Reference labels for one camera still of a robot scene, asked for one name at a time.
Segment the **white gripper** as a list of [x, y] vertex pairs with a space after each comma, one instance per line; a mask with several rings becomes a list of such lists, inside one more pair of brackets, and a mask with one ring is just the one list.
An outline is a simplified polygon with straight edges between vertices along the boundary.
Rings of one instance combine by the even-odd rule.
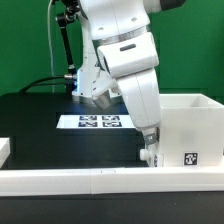
[[[116, 80], [125, 106], [138, 131], [159, 126], [161, 121], [160, 96], [154, 69], [148, 69]], [[146, 146], [157, 142], [156, 133], [143, 135]]]

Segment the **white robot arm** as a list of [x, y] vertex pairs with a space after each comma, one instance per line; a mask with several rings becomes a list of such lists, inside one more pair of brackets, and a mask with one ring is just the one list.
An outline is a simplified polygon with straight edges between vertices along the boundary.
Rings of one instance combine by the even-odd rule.
[[135, 128], [147, 145], [157, 142], [161, 121], [155, 67], [159, 58], [150, 13], [182, 6], [186, 0], [79, 0], [89, 23], [91, 40], [105, 77], [92, 87], [96, 105], [110, 105], [110, 91], [121, 94]]

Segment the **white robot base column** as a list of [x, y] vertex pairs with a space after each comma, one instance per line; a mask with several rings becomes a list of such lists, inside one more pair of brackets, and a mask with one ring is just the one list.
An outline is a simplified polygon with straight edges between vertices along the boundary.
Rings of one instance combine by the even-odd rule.
[[121, 102], [116, 82], [101, 68], [88, 29], [82, 30], [83, 62], [77, 70], [72, 98], [75, 102], [106, 109]]

